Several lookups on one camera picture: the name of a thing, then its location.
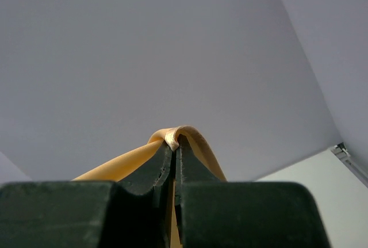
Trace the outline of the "orange cloth napkin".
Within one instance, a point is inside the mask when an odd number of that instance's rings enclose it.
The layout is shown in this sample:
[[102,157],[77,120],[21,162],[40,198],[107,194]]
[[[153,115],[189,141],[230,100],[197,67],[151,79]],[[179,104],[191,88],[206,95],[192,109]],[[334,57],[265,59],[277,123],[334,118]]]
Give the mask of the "orange cloth napkin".
[[183,184],[226,177],[202,134],[182,125],[156,131],[147,144],[76,180],[113,181],[120,187],[102,247],[181,247]]

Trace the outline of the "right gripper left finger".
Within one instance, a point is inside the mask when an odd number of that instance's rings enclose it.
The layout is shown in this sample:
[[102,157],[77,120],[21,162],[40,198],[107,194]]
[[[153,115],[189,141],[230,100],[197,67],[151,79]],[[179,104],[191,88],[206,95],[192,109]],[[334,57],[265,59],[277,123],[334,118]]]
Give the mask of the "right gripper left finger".
[[119,185],[135,196],[146,196],[149,193],[160,196],[167,193],[172,155],[168,144],[162,143],[146,163],[121,180]]

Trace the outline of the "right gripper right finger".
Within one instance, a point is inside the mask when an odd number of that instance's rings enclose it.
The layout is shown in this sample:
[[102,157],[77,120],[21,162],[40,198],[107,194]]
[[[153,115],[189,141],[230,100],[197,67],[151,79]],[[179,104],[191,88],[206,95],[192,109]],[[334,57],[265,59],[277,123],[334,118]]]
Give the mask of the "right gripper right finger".
[[175,205],[189,200],[193,203],[205,203],[205,187],[225,182],[210,171],[194,154],[188,137],[179,136],[179,148],[176,151]]

